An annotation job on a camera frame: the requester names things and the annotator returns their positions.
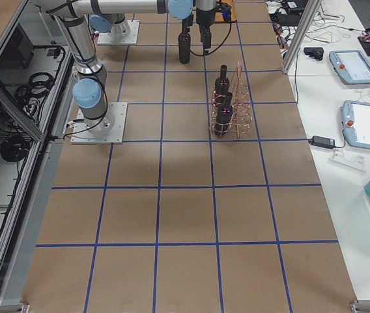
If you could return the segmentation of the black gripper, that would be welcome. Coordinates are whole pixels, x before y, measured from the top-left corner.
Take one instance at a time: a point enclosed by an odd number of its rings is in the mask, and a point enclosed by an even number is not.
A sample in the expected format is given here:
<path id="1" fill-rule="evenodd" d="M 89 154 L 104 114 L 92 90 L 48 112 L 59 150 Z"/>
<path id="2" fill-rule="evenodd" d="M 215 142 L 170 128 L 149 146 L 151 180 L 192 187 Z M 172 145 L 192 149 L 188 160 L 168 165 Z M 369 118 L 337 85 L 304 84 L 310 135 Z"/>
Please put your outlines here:
<path id="1" fill-rule="evenodd" d="M 216 21 L 217 8 L 211 10 L 202 10 L 196 8 L 196 22 L 199 25 L 199 31 L 201 36 L 201 43 L 204 50 L 209 50 L 211 48 L 212 33 L 210 31 L 210 26 Z M 190 32 L 190 27 L 193 25 L 193 14 L 190 14 L 187 18 L 182 21 L 182 34 Z"/>

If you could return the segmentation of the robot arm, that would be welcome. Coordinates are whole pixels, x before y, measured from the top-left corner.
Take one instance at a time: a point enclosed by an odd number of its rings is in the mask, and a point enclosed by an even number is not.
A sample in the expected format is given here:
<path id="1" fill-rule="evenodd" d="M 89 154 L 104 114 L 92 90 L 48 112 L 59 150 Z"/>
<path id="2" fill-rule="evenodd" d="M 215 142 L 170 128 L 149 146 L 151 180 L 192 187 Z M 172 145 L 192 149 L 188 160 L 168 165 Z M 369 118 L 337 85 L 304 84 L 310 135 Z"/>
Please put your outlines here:
<path id="1" fill-rule="evenodd" d="M 95 31 L 109 33 L 113 37 L 125 37 L 130 33 L 124 14 L 91 14 L 89 23 Z"/>
<path id="2" fill-rule="evenodd" d="M 46 14 L 55 16 L 63 36 L 70 46 L 76 60 L 76 68 L 81 76 L 92 76 L 104 69 L 96 56 L 90 29 L 85 20 L 86 14 L 101 18 L 114 17 L 117 22 L 124 21 L 125 14 L 135 13 L 169 13 L 182 21 L 182 32 L 178 36 L 179 61 L 190 61 L 193 14 L 199 25 L 203 54 L 208 55 L 211 48 L 212 34 L 210 26 L 216 21 L 220 12 L 220 1 L 35 1 L 35 5 Z"/>

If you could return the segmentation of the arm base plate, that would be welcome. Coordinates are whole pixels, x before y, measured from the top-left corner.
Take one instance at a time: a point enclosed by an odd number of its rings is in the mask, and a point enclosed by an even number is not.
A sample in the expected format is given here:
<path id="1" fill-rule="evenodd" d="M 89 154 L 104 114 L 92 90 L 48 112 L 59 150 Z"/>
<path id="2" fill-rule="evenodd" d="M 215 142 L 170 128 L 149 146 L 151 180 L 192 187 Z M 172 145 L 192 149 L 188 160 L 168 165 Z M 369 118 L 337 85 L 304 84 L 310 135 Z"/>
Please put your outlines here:
<path id="1" fill-rule="evenodd" d="M 71 135 L 72 144 L 122 144 L 126 115 L 127 102 L 110 102 L 106 116 L 96 121 L 84 119 L 79 109 L 77 119 L 81 119 L 74 125 L 74 135 Z"/>
<path id="2" fill-rule="evenodd" d="M 129 46 L 136 45 L 139 32 L 139 20 L 124 20 L 114 24 L 108 33 L 100 33 L 99 46 Z"/>

